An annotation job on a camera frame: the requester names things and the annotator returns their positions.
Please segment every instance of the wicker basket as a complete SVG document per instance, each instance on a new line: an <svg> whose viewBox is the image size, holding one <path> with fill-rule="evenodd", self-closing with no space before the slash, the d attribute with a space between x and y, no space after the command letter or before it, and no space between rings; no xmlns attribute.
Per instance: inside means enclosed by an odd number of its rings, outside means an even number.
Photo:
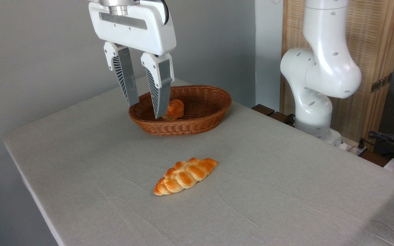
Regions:
<svg viewBox="0 0 394 246"><path fill-rule="evenodd" d="M183 101L183 117L174 121L155 119L150 93L129 108L130 118L145 132L158 136L199 134L220 124L232 103L228 92L208 85L171 87L170 100Z"/></svg>

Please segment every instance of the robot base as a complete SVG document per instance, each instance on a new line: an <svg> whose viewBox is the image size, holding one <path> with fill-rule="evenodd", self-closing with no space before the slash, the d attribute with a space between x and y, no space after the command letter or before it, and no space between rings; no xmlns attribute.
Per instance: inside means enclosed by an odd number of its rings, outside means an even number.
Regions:
<svg viewBox="0 0 394 246"><path fill-rule="evenodd" d="M339 147L340 149L346 150L347 145L343 143L341 135L334 129L329 128L328 131L319 134L310 134L316 138L322 139L323 141L329 143L330 145Z"/></svg>

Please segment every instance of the braided bread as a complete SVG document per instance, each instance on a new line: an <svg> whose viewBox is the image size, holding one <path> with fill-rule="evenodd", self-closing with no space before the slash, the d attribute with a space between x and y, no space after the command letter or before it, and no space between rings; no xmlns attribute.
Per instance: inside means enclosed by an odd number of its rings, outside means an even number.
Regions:
<svg viewBox="0 0 394 246"><path fill-rule="evenodd" d="M189 189L198 181L205 179L217 164L218 162L210 158L206 158L205 160L191 158L187 162L177 162L158 181L154 192L156 195L161 196L177 193L183 189Z"/></svg>

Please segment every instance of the white robotic arm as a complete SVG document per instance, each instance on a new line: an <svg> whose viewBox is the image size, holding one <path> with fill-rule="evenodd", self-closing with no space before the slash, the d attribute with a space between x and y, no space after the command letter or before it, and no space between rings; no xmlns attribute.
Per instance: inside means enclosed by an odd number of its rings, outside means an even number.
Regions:
<svg viewBox="0 0 394 246"><path fill-rule="evenodd" d="M110 70L129 105L138 95L130 58L130 48L142 50L141 63L146 68L155 117L166 113L170 83L174 81L172 58L176 46L174 26L164 1L91 0L89 13L95 33L105 40L104 52Z"/></svg>
<svg viewBox="0 0 394 246"><path fill-rule="evenodd" d="M280 70L294 94L295 127L340 146L330 129L332 104L327 96L347 98L361 83L361 71L346 45L349 0L305 0L303 35L312 50L286 52Z"/></svg>

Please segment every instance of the wooden block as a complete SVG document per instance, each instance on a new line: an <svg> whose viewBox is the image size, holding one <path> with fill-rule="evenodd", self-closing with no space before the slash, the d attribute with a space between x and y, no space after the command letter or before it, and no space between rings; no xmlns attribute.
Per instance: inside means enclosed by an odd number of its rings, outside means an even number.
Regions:
<svg viewBox="0 0 394 246"><path fill-rule="evenodd" d="M274 118L275 120L278 120L282 123L285 123L288 119L288 116L281 112L275 112L274 114L270 115L271 118Z"/></svg>
<svg viewBox="0 0 394 246"><path fill-rule="evenodd" d="M264 105L261 105L261 104L256 105L252 109L257 112L260 112L261 114L267 115L267 116L270 116L271 114L273 114L275 112L274 110L272 110Z"/></svg>
<svg viewBox="0 0 394 246"><path fill-rule="evenodd" d="M368 160L369 162L375 163L380 167L384 167L389 162L387 158L371 151L364 152L360 157Z"/></svg>

